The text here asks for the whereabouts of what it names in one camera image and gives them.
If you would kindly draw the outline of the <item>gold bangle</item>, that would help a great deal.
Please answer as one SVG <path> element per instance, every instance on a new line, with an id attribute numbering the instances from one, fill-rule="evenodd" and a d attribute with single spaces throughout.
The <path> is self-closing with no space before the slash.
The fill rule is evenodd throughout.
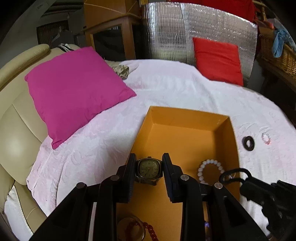
<path id="1" fill-rule="evenodd" d="M 121 241 L 142 241 L 145 238 L 143 222 L 134 215 L 124 217 L 117 224 L 117 237 Z"/>

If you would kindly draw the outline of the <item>orange cardboard box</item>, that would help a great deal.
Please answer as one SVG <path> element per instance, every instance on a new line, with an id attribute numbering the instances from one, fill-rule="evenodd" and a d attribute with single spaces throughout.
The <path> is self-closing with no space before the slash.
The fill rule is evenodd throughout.
<path id="1" fill-rule="evenodd" d="M 220 162 L 224 170 L 239 166 L 230 118 L 197 110 L 150 107 L 131 152 L 138 159 L 168 153 L 193 178 L 206 160 Z M 159 240 L 180 239 L 182 204 L 170 202 L 163 179 L 154 186 L 135 183 L 130 202 L 117 206 L 119 218 L 129 214 L 151 225 Z"/>

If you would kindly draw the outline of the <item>white embossed bedspread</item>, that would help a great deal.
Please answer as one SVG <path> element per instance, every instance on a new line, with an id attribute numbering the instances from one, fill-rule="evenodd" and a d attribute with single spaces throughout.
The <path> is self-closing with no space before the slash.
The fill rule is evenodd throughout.
<path id="1" fill-rule="evenodd" d="M 27 186 L 50 215 L 78 182 L 100 183 L 121 166 L 150 106 L 169 106 L 229 116 L 239 163 L 267 182 L 295 184 L 295 127 L 261 94 L 211 81 L 193 66 L 166 60 L 130 60 L 138 65 L 125 83 L 136 96 L 94 117 L 58 148 L 40 146 Z"/>

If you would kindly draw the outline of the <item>magenta pillow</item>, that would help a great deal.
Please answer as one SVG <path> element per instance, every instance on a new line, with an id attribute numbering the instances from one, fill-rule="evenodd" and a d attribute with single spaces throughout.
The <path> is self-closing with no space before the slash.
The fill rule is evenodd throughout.
<path id="1" fill-rule="evenodd" d="M 63 53 L 36 66 L 25 81 L 53 149 L 97 114 L 136 96 L 92 47 Z"/>

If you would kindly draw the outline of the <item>cream leather headboard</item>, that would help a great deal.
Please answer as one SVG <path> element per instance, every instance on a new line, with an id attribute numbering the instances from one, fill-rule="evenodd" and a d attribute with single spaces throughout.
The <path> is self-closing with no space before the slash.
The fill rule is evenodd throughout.
<path id="1" fill-rule="evenodd" d="M 50 49 L 41 44 L 1 68 L 1 240 L 18 239 L 4 214 L 4 204 L 12 189 L 16 190 L 20 211 L 31 233 L 46 219 L 26 179 L 48 132 L 35 109 L 25 76 L 34 67 L 63 53 L 60 48 Z"/>

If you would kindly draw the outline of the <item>red square cushion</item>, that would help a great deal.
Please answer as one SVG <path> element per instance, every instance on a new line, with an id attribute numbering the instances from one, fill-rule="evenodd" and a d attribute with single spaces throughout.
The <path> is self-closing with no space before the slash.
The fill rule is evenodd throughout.
<path id="1" fill-rule="evenodd" d="M 209 80 L 243 86 L 238 46 L 193 38 L 196 68 Z"/>

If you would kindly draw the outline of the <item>blue cloth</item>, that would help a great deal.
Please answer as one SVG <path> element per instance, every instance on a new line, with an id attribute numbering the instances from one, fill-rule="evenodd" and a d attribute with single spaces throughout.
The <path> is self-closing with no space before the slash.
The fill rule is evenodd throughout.
<path id="1" fill-rule="evenodd" d="M 294 42 L 287 30 L 277 29 L 274 31 L 274 42 L 272 47 L 272 53 L 275 58 L 279 58 L 283 51 L 283 46 L 288 43 L 294 48 Z"/>

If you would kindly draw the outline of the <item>brown wooden cabinet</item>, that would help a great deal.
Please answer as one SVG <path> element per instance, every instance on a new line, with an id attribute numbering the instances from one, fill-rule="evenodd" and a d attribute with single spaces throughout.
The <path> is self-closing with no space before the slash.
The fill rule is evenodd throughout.
<path id="1" fill-rule="evenodd" d="M 141 23 L 139 1 L 84 1 L 86 44 L 105 60 L 136 58 L 133 30 Z"/>

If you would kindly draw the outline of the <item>silver foil insulation panel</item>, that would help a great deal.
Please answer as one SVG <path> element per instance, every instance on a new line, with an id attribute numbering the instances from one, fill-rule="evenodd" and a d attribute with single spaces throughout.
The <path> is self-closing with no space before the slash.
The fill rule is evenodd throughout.
<path id="1" fill-rule="evenodd" d="M 237 45 L 243 79 L 252 73 L 257 25 L 218 9 L 189 3 L 155 2 L 144 6 L 147 55 L 151 59 L 195 65 L 193 38 Z"/>

